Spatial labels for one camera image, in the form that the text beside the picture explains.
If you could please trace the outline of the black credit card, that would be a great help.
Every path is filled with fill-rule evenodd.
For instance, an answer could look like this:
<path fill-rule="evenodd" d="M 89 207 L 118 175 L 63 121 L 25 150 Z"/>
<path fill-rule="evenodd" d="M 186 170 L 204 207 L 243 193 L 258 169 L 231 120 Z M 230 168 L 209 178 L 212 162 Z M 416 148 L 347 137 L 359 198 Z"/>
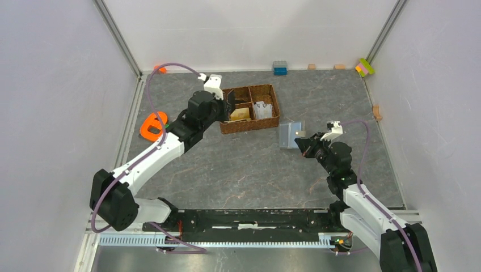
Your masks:
<path fill-rule="evenodd" d="M 235 91 L 233 89 L 226 93 L 226 110 L 229 116 L 235 110 Z"/>

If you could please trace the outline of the grey card holder wallet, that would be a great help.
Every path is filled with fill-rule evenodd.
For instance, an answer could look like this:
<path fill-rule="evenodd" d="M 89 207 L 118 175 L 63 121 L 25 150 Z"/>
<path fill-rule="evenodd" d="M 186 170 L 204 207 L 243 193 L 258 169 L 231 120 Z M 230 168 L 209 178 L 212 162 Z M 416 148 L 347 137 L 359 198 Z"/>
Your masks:
<path fill-rule="evenodd" d="M 306 136 L 303 121 L 283 122 L 279 124 L 279 148 L 298 149 L 295 140 Z"/>

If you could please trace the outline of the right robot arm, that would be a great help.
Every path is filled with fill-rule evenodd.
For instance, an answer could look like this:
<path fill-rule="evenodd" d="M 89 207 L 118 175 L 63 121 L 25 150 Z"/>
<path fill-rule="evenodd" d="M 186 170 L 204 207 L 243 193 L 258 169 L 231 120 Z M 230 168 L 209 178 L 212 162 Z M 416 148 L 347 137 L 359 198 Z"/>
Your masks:
<path fill-rule="evenodd" d="M 426 229 L 397 217 L 370 193 L 352 169 L 351 147 L 320 135 L 295 143 L 304 158 L 316 159 L 328 173 L 328 187 L 338 197 L 327 217 L 332 230 L 353 232 L 376 255 L 382 271 L 437 271 Z"/>

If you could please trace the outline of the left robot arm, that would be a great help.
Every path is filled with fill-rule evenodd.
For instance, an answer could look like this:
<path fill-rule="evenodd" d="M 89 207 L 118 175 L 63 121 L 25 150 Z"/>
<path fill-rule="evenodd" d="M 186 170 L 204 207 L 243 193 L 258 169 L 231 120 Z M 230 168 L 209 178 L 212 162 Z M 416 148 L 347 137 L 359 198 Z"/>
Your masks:
<path fill-rule="evenodd" d="M 97 171 L 89 201 L 93 217 L 101 217 L 115 231 L 123 231 L 134 222 L 155 222 L 165 231 L 173 230 L 178 225 L 178 215 L 167 202 L 136 198 L 136 194 L 169 162 L 201 141 L 210 125 L 230 119 L 235 94 L 233 90 L 222 94 L 223 99 L 216 99 L 211 92 L 196 91 L 160 139 L 115 170 Z"/>

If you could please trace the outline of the yellow card in basket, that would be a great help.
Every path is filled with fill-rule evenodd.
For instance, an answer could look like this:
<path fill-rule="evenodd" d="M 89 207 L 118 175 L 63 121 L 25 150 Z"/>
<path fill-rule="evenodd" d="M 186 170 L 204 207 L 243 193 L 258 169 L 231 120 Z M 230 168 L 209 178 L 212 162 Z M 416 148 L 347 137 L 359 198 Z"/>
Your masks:
<path fill-rule="evenodd" d="M 239 120 L 245 120 L 245 119 L 249 119 L 249 118 L 250 118 L 249 107 L 235 109 L 232 112 L 232 114 L 230 115 L 231 121 L 239 121 Z"/>

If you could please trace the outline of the white cards in basket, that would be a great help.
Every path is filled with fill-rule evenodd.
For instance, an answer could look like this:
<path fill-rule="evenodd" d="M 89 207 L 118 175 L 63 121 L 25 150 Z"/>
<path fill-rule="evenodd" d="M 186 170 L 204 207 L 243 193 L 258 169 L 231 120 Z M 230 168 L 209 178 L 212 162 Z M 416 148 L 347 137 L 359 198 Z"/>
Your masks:
<path fill-rule="evenodd" d="M 272 104 L 267 104 L 264 101 L 257 101 L 253 104 L 253 110 L 255 112 L 255 116 L 258 120 L 272 118 Z"/>

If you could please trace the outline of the brown wicker divided basket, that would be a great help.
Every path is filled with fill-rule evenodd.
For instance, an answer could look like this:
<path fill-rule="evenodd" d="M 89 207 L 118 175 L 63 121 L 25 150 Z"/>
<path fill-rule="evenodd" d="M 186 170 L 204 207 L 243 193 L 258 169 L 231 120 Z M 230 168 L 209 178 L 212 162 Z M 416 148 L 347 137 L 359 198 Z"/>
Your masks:
<path fill-rule="evenodd" d="M 280 107 L 272 84 L 260 84 L 223 90 L 234 98 L 230 121 L 220 123 L 223 134 L 276 128 L 280 124 Z"/>

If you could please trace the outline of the blue grey toy brick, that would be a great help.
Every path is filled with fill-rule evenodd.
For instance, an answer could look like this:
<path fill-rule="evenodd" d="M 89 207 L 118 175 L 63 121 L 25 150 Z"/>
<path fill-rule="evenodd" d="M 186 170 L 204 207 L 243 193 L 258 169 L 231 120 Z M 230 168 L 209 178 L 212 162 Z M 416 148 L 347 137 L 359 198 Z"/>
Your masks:
<path fill-rule="evenodd" d="M 287 75 L 288 63 L 286 61 L 273 61 L 272 70 L 274 75 L 277 75 L 277 76 Z"/>

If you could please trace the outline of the orange round cap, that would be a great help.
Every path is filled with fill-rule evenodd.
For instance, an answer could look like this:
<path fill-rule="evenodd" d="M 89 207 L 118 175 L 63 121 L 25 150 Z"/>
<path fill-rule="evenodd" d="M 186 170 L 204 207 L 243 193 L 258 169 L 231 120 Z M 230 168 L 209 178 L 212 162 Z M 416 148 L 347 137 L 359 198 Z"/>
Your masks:
<path fill-rule="evenodd" d="M 165 68 L 165 67 L 160 67 L 160 65 L 154 66 L 153 71 L 154 71 L 156 74 L 166 74 L 166 73 L 167 73 L 166 68 Z"/>

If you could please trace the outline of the wooden arch block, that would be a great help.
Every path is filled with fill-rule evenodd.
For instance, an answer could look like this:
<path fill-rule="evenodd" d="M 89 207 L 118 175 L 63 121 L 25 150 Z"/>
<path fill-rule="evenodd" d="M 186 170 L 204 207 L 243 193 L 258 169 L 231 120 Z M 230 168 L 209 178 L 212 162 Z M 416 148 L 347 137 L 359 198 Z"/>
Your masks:
<path fill-rule="evenodd" d="M 383 117 L 382 117 L 382 115 L 381 115 L 381 113 L 380 113 L 380 107 L 379 107 L 379 105 L 374 105 L 374 106 L 372 107 L 372 112 L 373 112 L 374 119 L 375 119 L 377 122 L 380 122 L 380 121 L 383 119 Z"/>

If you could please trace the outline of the orange plastic tape dispenser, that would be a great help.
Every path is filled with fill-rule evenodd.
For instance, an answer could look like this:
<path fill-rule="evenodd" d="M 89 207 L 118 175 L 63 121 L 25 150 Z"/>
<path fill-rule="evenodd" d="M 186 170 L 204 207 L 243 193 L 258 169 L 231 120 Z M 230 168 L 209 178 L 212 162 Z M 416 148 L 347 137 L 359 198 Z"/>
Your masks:
<path fill-rule="evenodd" d="M 161 137 L 162 128 L 158 116 L 161 118 L 162 122 L 167 125 L 168 116 L 165 112 L 151 113 L 140 127 L 140 136 L 143 139 L 155 142 Z"/>

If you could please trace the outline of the flat wooden block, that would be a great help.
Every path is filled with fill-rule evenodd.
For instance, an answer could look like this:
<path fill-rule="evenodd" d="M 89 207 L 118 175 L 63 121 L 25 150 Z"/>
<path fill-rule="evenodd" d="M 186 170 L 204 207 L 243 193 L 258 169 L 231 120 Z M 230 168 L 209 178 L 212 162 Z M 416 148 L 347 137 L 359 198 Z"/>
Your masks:
<path fill-rule="evenodd" d="M 345 65 L 343 64 L 336 64 L 334 65 L 335 70 L 345 70 Z"/>

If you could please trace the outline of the multicolour toy brick stack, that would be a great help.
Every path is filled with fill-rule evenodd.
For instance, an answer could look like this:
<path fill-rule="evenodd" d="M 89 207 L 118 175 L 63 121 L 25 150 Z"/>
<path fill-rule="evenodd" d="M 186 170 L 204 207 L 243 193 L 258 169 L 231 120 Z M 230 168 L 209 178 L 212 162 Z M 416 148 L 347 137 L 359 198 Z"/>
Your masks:
<path fill-rule="evenodd" d="M 355 66 L 355 70 L 358 74 L 364 78 L 368 75 L 373 75 L 375 73 L 375 69 L 371 66 L 371 64 L 364 58 L 360 58 L 358 64 Z"/>

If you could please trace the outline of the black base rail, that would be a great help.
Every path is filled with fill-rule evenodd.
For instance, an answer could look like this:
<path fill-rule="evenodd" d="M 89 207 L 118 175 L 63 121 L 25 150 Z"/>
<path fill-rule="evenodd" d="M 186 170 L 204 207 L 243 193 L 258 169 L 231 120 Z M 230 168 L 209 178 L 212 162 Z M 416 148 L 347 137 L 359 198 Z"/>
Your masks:
<path fill-rule="evenodd" d="M 314 242 L 319 233 L 348 233 L 328 210 L 176 210 L 160 225 L 185 242 Z"/>

